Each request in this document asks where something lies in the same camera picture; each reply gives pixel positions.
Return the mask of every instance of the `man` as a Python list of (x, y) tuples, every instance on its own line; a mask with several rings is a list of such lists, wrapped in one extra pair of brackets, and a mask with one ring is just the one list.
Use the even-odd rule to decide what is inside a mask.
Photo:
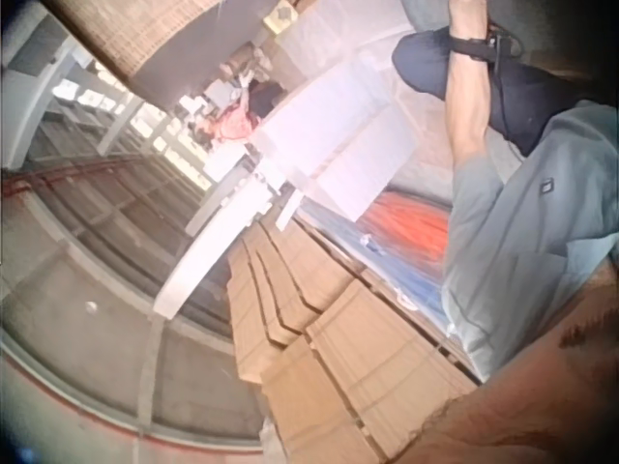
[(284, 95), (277, 82), (258, 82), (253, 79), (253, 72), (241, 75), (239, 83), (242, 88), (240, 99), (219, 118), (206, 118), (197, 124), (195, 130), (198, 139), (208, 138), (219, 142), (248, 139)]
[[(489, 381), (400, 462), (577, 461), (619, 440), (616, 109), (509, 60), (502, 82), (490, 79), (449, 37), (484, 40), (486, 0), (450, 0), (450, 17), (448, 31), (403, 39), (394, 63), (446, 101), (455, 178), (443, 305)], [(528, 157), (505, 185), (488, 124)]]
[(253, 72), (246, 72), (239, 77), (241, 84), (240, 99), (230, 105), (221, 116), (214, 120), (206, 118), (195, 126), (198, 137), (206, 134), (211, 140), (245, 140), (260, 123), (259, 118), (250, 111), (250, 83)]

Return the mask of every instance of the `hand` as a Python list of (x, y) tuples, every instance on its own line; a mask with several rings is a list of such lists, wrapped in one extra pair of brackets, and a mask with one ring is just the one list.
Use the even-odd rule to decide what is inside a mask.
[(241, 87), (243, 87), (244, 89), (247, 89), (248, 87), (250, 87), (250, 82), (253, 79), (254, 75), (255, 75), (255, 72), (253, 70), (249, 70), (245, 72), (244, 74), (240, 75), (239, 83), (241, 84)]
[(449, 0), (450, 34), (457, 39), (485, 39), (487, 0)]

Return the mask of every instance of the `skin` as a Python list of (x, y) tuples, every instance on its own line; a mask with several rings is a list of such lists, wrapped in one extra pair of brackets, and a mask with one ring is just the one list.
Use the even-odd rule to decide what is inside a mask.
[[(451, 34), (483, 39), (486, 0), (450, 0)], [(446, 96), (455, 169), (485, 157), (487, 66), (452, 54)], [(619, 292), (616, 274), (585, 286), (511, 362), (449, 406), (398, 464), (619, 462), (591, 459), (605, 434), (619, 441)]]
[(398, 463), (588, 462), (601, 434), (619, 440), (617, 287), (589, 292), (571, 307), (451, 406)]

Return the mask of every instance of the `cardboard box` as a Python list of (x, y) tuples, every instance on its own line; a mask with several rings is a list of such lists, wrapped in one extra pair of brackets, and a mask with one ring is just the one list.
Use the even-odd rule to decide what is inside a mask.
[(260, 224), (248, 230), (243, 240), (248, 249), (257, 255), (272, 282), (280, 325), (297, 333), (302, 332), (321, 311), (303, 300), (297, 282)]
[(354, 280), (295, 220), (283, 232), (273, 228), (268, 233), (308, 305), (324, 311)]
[(290, 464), (380, 462), (304, 338), (286, 348), (262, 379)]
[(242, 248), (235, 248), (230, 269), (232, 278), (227, 288), (239, 378), (260, 384), (260, 375), (280, 355), (281, 345), (265, 329), (256, 278), (249, 256)]
[(433, 324), (421, 311), (411, 311), (407, 307), (398, 302), (398, 294), (396, 290), (383, 280), (377, 273), (371, 269), (365, 269), (361, 272), (361, 279), (368, 283), (371, 291), (382, 295), (389, 300), (392, 305), (399, 308), (402, 314), (405, 315), (416, 327), (426, 332), (428, 336), (436, 340), (437, 343), (447, 350), (455, 361), (460, 362), (465, 366), (471, 375), (475, 375), (475, 368), (468, 355), (464, 352), (459, 340), (448, 338), (435, 324)]
[(271, 281), (269, 271), (265, 268), (262, 258), (255, 250), (250, 251), (250, 263), (258, 287), (258, 295), (261, 301), (260, 310), (267, 335), (272, 340), (287, 346), (301, 333), (286, 327), (283, 322), (273, 291), (273, 287), (278, 283)]
[(308, 327), (312, 347), (390, 458), (475, 384), (360, 281)]

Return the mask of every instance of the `black wristwatch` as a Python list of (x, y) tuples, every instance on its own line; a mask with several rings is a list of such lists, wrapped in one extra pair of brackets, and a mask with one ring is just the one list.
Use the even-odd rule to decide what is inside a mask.
[(450, 36), (450, 49), (454, 53), (468, 55), (473, 60), (495, 63), (502, 58), (517, 58), (521, 51), (513, 52), (511, 36), (493, 31), (487, 39), (457, 39)]

